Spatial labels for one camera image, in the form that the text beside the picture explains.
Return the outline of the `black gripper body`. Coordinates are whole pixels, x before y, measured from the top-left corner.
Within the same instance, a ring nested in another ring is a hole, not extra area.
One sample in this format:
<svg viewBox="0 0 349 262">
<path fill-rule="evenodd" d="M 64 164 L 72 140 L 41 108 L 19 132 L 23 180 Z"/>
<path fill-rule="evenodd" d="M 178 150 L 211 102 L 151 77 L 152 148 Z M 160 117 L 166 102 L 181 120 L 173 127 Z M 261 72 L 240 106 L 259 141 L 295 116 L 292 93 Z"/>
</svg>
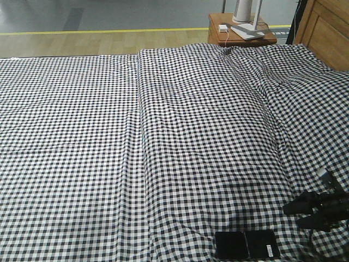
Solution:
<svg viewBox="0 0 349 262">
<path fill-rule="evenodd" d="M 348 220 L 348 193 L 322 193 L 316 196 L 316 230 L 330 232 Z"/>
</svg>

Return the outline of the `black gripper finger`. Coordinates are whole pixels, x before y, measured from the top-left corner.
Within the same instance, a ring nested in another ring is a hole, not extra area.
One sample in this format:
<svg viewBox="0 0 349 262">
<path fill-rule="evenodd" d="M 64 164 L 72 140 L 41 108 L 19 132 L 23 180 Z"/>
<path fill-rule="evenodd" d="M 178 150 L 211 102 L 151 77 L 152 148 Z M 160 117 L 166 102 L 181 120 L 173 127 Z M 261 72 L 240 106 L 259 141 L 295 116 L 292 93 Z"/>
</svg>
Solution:
<svg viewBox="0 0 349 262">
<path fill-rule="evenodd" d="M 313 214 L 296 221 L 296 224 L 301 229 L 313 229 L 325 232 L 330 232 L 331 227 L 327 220 L 319 214 Z"/>
<path fill-rule="evenodd" d="M 318 194 L 305 191 L 294 200 L 283 206 L 283 212 L 286 215 L 313 214 L 313 208 L 318 205 Z"/>
</svg>

